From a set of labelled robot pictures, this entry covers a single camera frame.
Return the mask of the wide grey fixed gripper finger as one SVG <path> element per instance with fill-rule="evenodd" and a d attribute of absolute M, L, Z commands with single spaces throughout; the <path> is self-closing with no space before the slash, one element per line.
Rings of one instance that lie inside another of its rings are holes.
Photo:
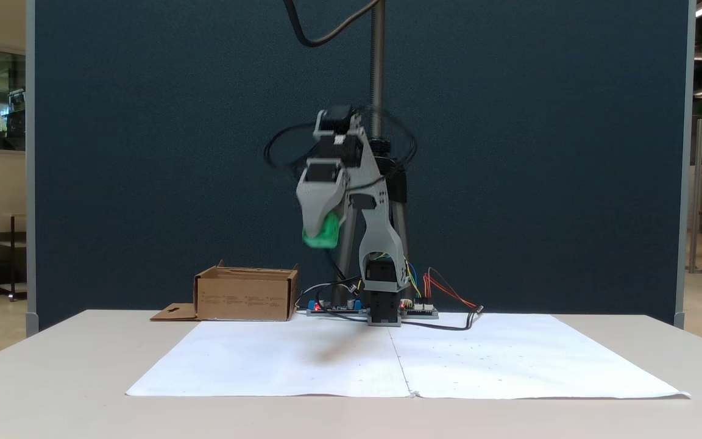
<path fill-rule="evenodd" d="M 307 236 L 317 237 L 324 228 L 324 221 L 334 218 L 337 228 L 344 219 L 344 195 L 298 194 L 302 211 L 303 229 Z"/>

